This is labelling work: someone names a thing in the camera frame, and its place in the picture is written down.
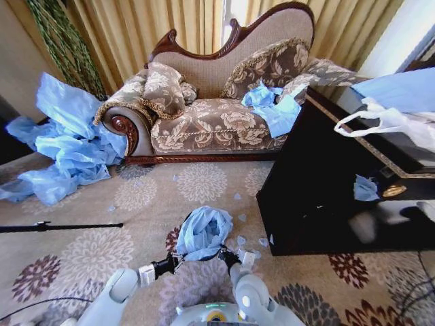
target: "carpet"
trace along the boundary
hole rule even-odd
[[[2,181],[50,161],[32,154],[0,167]],[[432,290],[435,252],[365,253],[273,257],[259,243],[265,237],[255,194],[272,162],[115,166],[112,178],[87,185],[52,207],[34,197],[0,202],[2,225],[124,222],[121,229],[61,230],[0,235],[0,316],[57,297],[93,300],[105,281],[122,267],[138,268],[166,257],[179,226],[193,209],[226,209],[234,221],[231,249],[258,251],[254,272],[270,294],[307,325],[435,325],[435,295],[408,308],[404,304]],[[246,239],[241,246],[237,236]],[[126,307],[123,325],[168,325],[176,306],[234,302],[223,262],[185,263],[141,289]],[[0,322],[34,320],[59,325],[79,317],[87,303],[77,300],[36,305]]]

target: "carved wooden frame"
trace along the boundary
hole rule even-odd
[[[153,52],[150,55],[150,62],[154,57],[163,52],[177,52],[184,56],[195,58],[199,60],[214,60],[221,58],[235,49],[257,26],[259,26],[267,18],[280,12],[281,10],[298,9],[306,12],[313,27],[313,36],[311,38],[311,45],[314,41],[315,23],[314,15],[308,5],[300,2],[286,2],[276,5],[269,11],[261,15],[255,22],[247,27],[241,27],[237,20],[233,18],[230,21],[232,27],[230,37],[228,41],[222,46],[222,48],[213,53],[207,55],[200,55],[191,53],[183,49],[176,40],[177,31],[171,29],[162,39],[157,43]],[[222,154],[211,155],[205,151],[203,155],[167,155],[167,156],[131,156],[137,147],[139,141],[139,133],[135,124],[124,117],[123,115],[113,116],[111,119],[112,126],[119,132],[126,134],[128,139],[128,148],[126,150],[125,161],[127,164],[159,164],[159,163],[176,163],[176,162],[225,162],[225,161],[254,161],[254,160],[275,160],[277,158],[277,152],[270,153],[255,153],[255,154]]]
[[[127,148],[125,156],[130,156],[135,151],[139,142],[139,131],[133,121],[123,115],[115,115],[111,119],[114,129],[127,136]]]
[[[267,18],[272,16],[273,14],[276,14],[277,12],[280,12],[281,10],[286,9],[298,9],[306,12],[311,19],[311,24],[313,26],[313,36],[311,38],[311,45],[313,45],[314,41],[314,32],[315,32],[315,24],[314,24],[314,14],[311,11],[311,8],[308,5],[305,5],[304,3],[300,2],[285,2],[280,3],[279,5],[276,5],[275,7],[271,8],[267,12],[265,12],[263,15],[261,15],[255,22],[250,24],[247,27],[241,27],[239,25],[239,22],[237,22],[237,19],[233,18],[230,21],[230,25],[232,27],[230,37],[228,38],[228,41],[222,46],[222,48],[212,54],[195,54],[191,53],[185,49],[183,49],[175,39],[177,36],[177,31],[175,29],[171,29],[162,39],[157,43],[157,46],[154,48],[153,52],[150,55],[150,62],[153,61],[154,57],[162,52],[178,52],[180,54],[183,54],[184,56],[188,56],[190,58],[195,58],[199,60],[214,60],[217,58],[221,58],[225,55],[227,55],[229,52],[231,52],[233,49],[235,49],[258,25],[260,25],[263,21],[265,21]]]
[[[279,152],[256,154],[228,154],[228,155],[165,155],[165,156],[128,156],[126,164],[153,165],[161,163],[189,163],[189,162],[243,162],[243,161],[273,161]]]

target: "black stick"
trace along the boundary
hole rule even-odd
[[[37,222],[26,226],[0,226],[0,233],[14,232],[45,232],[52,230],[92,229],[92,228],[122,228],[123,223],[118,224],[84,224],[84,225],[48,225],[50,221]]]

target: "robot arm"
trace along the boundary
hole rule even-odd
[[[255,321],[259,326],[305,326],[288,308],[279,305],[270,295],[267,286],[258,276],[244,268],[239,258],[222,249],[219,259],[224,260],[232,283],[232,293],[245,321]]]
[[[147,287],[165,272],[174,273],[178,259],[171,254],[167,258],[140,267],[117,270],[107,281],[98,298],[86,309],[77,326],[118,326],[129,299],[140,287]]]
[[[251,253],[245,255],[243,262],[252,260],[252,255]],[[264,282],[256,275],[253,275],[249,268],[244,268],[237,255],[223,248],[219,252],[219,259],[224,260],[228,267],[239,316],[245,321],[253,321],[259,326],[305,326],[289,308],[280,306],[270,297]],[[125,268],[116,271],[107,281],[104,290],[86,309],[79,321],[68,320],[61,326],[119,325],[124,308],[136,290],[140,287],[149,286],[165,272],[173,274],[178,266],[177,257],[168,254],[166,259],[159,262],[153,261],[150,265],[141,267],[138,270]],[[234,306],[234,317],[236,317],[237,306],[231,306]],[[187,324],[175,321],[173,325]]]

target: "sofa backrest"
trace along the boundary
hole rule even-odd
[[[157,44],[150,61],[177,69],[186,81],[199,88],[199,98],[217,98],[232,70],[244,58],[282,39],[298,37],[312,44],[313,12],[298,2],[282,3],[267,11],[253,24],[240,27],[231,20],[232,32],[222,49],[210,55],[198,55],[181,48],[175,30]]]

